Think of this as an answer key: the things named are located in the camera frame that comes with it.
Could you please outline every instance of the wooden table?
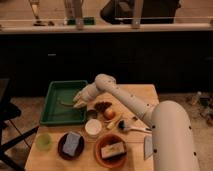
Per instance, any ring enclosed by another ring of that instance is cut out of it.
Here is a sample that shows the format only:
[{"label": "wooden table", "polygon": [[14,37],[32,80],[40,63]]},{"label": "wooden table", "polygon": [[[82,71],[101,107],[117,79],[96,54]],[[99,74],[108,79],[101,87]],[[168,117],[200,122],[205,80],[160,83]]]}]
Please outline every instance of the wooden table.
[{"label": "wooden table", "polygon": [[[156,105],[158,104],[158,97],[155,91],[154,85],[120,85],[121,88],[137,95],[144,101]],[[88,105],[88,109],[91,109],[96,102],[100,101],[110,101],[116,112],[121,112],[122,118],[132,118],[134,115],[117,99],[112,95],[105,93],[92,103]],[[137,120],[134,125],[145,126],[145,124]],[[106,125],[103,123],[104,129],[102,130],[102,135],[107,133],[114,133],[125,140],[127,144],[127,160],[122,168],[116,170],[126,170],[126,171],[153,171],[153,159],[150,157],[146,161],[144,160],[144,136],[145,133],[130,131],[127,134],[121,133],[117,127],[112,130],[107,130]],[[57,146],[60,138],[69,131],[80,132],[85,139],[85,148],[79,158],[73,161],[63,160],[57,152]],[[96,159],[94,158],[94,143],[97,139],[90,138],[84,131],[84,125],[69,125],[69,126],[57,126],[57,127],[46,127],[40,126],[36,135],[36,138],[42,133],[49,133],[52,138],[52,147],[49,151],[41,151],[37,149],[35,143],[33,143],[30,154],[28,156],[25,169],[27,171],[33,170],[45,170],[45,171],[64,171],[64,170],[81,170],[81,171],[102,171],[109,170],[100,166]]]}]

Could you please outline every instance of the white object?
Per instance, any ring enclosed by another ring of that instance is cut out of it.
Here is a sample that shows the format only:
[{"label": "white object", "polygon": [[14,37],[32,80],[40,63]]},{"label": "white object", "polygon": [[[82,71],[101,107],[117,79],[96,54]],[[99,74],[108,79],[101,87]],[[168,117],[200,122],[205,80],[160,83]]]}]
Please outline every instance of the white object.
[{"label": "white object", "polygon": [[101,148],[101,157],[102,159],[107,159],[125,152],[126,150],[124,148],[123,142],[118,142]]},{"label": "white object", "polygon": [[102,124],[97,119],[90,119],[85,125],[85,131],[92,138],[98,137],[101,130],[102,130]]},{"label": "white object", "polygon": [[144,138],[144,160],[147,160],[153,154],[152,137],[145,136]]},{"label": "white object", "polygon": [[122,90],[113,77],[105,74],[96,76],[95,82],[87,87],[75,99],[74,107],[108,92],[152,128],[155,171],[200,170],[191,124],[186,111],[178,103],[165,101],[152,106]]}]

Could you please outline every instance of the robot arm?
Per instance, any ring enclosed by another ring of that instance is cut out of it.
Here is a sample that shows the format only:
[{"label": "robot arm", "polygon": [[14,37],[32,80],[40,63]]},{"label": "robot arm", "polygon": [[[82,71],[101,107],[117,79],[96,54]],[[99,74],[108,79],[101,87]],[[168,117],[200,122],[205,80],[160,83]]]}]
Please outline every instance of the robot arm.
[{"label": "robot arm", "polygon": [[74,98],[74,107],[81,107],[103,92],[112,94],[152,128],[155,171],[199,171],[190,120],[182,106],[165,101],[157,106],[122,90],[116,80],[99,74]]}]

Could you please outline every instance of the brown egg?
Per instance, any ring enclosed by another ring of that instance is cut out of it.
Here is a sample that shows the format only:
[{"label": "brown egg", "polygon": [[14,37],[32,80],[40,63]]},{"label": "brown egg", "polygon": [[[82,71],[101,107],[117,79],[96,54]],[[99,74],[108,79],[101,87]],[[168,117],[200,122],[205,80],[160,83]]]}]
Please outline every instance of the brown egg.
[{"label": "brown egg", "polygon": [[108,120],[112,119],[115,117],[115,111],[113,111],[112,108],[107,108],[104,113],[103,113],[104,117]]}]

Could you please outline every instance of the green plastic tray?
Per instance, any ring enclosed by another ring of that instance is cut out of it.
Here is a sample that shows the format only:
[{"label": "green plastic tray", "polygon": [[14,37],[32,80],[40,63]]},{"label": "green plastic tray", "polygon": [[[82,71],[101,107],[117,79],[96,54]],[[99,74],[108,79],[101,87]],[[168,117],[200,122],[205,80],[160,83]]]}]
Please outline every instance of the green plastic tray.
[{"label": "green plastic tray", "polygon": [[85,80],[53,81],[50,83],[40,118],[41,125],[81,124],[86,121],[86,107],[75,109],[64,106],[72,103],[75,95],[87,85]]}]

